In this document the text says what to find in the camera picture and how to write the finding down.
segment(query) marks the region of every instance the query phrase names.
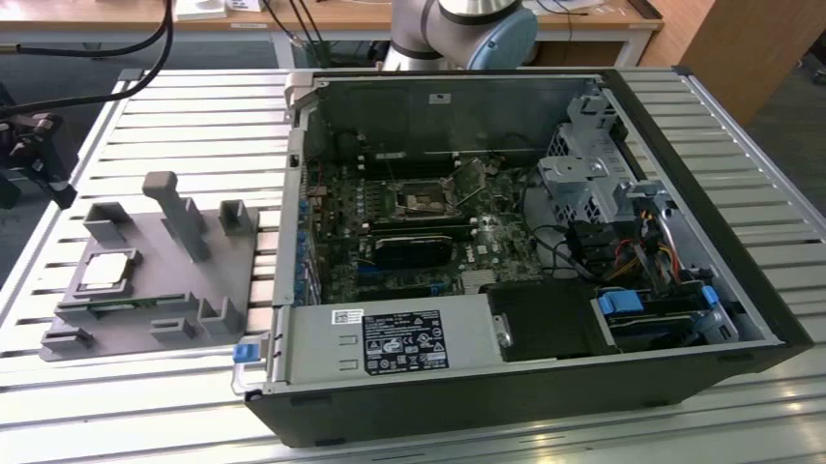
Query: power supply label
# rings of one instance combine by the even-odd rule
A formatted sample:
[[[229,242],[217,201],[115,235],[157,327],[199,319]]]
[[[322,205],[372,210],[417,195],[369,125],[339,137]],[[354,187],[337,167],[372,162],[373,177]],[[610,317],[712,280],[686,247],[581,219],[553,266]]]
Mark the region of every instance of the power supply label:
[[[438,310],[364,316],[365,370],[372,375],[448,369]]]

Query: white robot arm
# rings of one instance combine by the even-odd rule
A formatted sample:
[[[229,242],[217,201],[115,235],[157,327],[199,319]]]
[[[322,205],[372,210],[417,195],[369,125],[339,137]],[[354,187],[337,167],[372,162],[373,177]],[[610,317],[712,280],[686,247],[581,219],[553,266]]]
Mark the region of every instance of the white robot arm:
[[[396,0],[385,71],[520,67],[532,52],[537,18],[522,0]]]

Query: workbench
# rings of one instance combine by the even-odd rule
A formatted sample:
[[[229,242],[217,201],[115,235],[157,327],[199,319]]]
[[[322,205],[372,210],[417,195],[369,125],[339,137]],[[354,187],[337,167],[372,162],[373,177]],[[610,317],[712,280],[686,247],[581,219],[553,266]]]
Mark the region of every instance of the workbench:
[[[301,31],[294,11],[274,0],[275,13],[291,31]],[[326,41],[389,41],[392,7],[348,0],[306,2]],[[628,0],[610,0],[616,11],[573,16],[574,42],[624,43],[617,66],[637,66],[650,35],[662,20],[645,19]],[[163,18],[163,0],[0,0],[0,43],[123,44],[141,42]],[[271,42],[278,66],[295,68],[294,48],[270,14],[227,12],[229,17],[177,22],[177,41]],[[568,42],[569,18],[545,14],[538,42]]]
[[[49,208],[0,292],[0,460],[412,464],[564,456],[694,464],[826,452],[825,219],[692,76],[621,72],[799,315],[812,350],[674,406],[322,449],[285,447],[234,395],[231,346],[43,362],[41,337],[89,238],[82,218],[102,201],[155,211],[141,195],[150,170],[178,173],[178,190],[202,210],[226,199],[261,209],[249,333],[270,328],[287,72],[166,71],[134,98],[106,105],[74,174],[78,201],[65,212]],[[129,85],[119,81],[114,91]],[[630,148],[656,178],[644,150]]]

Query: metal rail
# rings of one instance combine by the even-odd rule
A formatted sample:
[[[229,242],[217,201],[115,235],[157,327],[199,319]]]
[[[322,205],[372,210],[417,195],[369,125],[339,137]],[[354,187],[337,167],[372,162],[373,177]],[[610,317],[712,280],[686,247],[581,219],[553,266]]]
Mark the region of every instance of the metal rail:
[[[42,362],[41,336],[89,238],[81,218],[106,200],[130,212],[155,211],[157,203],[139,195],[149,170],[174,169],[179,190],[201,209],[233,198],[262,209],[249,331],[270,328],[287,72],[169,71],[130,101],[103,110],[78,171],[82,196],[71,210],[45,216],[0,294],[0,315],[9,312],[0,328],[0,461],[693,464],[823,458],[824,219],[693,78],[670,70],[622,73],[819,343],[811,351],[677,406],[333,449],[279,443],[230,389],[231,347]],[[634,144],[632,150],[656,177],[642,150]]]

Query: floor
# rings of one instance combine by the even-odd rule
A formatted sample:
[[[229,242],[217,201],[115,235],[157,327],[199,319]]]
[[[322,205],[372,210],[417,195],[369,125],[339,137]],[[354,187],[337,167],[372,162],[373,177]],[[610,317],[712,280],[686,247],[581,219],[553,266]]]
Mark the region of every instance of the floor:
[[[111,92],[121,71],[149,68],[158,56],[153,47],[129,57],[87,59],[13,56],[3,58],[0,82],[18,102]],[[61,77],[54,70],[61,63]],[[258,69],[277,67],[267,43],[177,43],[169,69]],[[57,140],[59,150],[77,151],[99,112],[99,105],[67,108]],[[795,70],[748,130],[821,212],[826,212],[826,86],[811,81],[811,72]],[[0,283],[15,266],[31,231],[47,206],[45,195],[19,183],[23,199],[11,211],[0,210]]]

